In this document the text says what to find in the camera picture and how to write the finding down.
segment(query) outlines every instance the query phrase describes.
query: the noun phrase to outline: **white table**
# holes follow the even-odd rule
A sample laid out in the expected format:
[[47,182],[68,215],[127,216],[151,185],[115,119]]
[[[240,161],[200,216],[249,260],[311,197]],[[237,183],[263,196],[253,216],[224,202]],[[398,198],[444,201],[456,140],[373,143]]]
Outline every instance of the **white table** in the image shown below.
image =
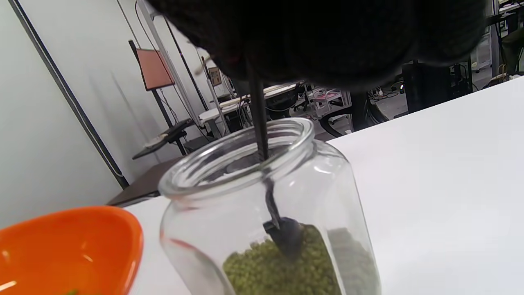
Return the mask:
[[[264,89],[264,98],[265,99],[269,99],[269,98],[275,97],[277,95],[280,95],[280,94],[286,93],[288,91],[291,91],[291,90],[293,90],[295,88],[295,85],[296,84],[292,83],[292,84],[277,85],[277,86],[271,86],[271,87],[265,88]],[[234,112],[236,110],[237,110],[237,108],[227,107],[224,110],[222,110],[222,112],[224,114],[227,114],[227,113]],[[199,119],[200,119],[200,121],[202,123],[206,123],[206,122],[209,122],[211,120],[215,120],[219,116],[220,116],[219,110],[217,108],[214,108],[214,109],[207,110],[207,111],[199,114]]]
[[[384,295],[524,293],[523,109],[519,78],[329,142],[353,166]],[[167,204],[128,208],[145,235],[133,295],[189,294],[158,242]]]
[[499,8],[498,12],[499,13],[507,13],[507,12],[510,12],[510,11],[513,11],[513,10],[519,8],[521,5],[524,5],[524,4],[522,4],[522,3],[514,3],[514,4],[508,5],[506,7]]

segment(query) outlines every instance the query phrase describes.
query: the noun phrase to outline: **orange bowl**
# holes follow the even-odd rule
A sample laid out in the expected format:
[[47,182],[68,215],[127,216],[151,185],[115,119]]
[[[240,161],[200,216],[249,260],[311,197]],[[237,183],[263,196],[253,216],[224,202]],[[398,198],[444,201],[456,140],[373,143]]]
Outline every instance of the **orange bowl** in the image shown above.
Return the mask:
[[142,247],[140,223],[116,207],[28,220],[0,230],[0,294],[127,294]]

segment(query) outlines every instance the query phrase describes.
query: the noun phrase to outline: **glass jar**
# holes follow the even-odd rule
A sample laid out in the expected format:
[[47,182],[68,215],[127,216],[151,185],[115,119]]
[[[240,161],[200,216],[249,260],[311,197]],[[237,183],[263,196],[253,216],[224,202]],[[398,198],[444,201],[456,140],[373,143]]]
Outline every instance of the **glass jar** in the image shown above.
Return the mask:
[[[193,295],[377,295],[380,282],[353,172],[314,140],[313,123],[267,124],[270,158],[258,163],[253,128],[210,143],[173,166],[160,241]],[[266,179],[280,215],[300,223],[285,256],[266,233]]]

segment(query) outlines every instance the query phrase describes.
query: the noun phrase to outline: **laboratory room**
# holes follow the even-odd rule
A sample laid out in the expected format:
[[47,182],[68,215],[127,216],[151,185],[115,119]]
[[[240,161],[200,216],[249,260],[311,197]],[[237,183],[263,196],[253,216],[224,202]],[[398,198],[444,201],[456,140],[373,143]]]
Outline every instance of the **laboratory room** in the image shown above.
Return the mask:
[[524,2],[257,4],[0,2],[0,295],[524,294]]

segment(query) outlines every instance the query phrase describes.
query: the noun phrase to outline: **dark table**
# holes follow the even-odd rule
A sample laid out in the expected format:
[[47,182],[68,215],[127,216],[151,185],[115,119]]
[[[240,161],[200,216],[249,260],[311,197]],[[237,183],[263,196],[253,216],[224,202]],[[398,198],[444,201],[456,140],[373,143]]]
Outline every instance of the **dark table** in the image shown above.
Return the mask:
[[182,157],[151,167],[107,204],[123,207],[158,196],[158,182],[160,178],[180,159],[182,159]]

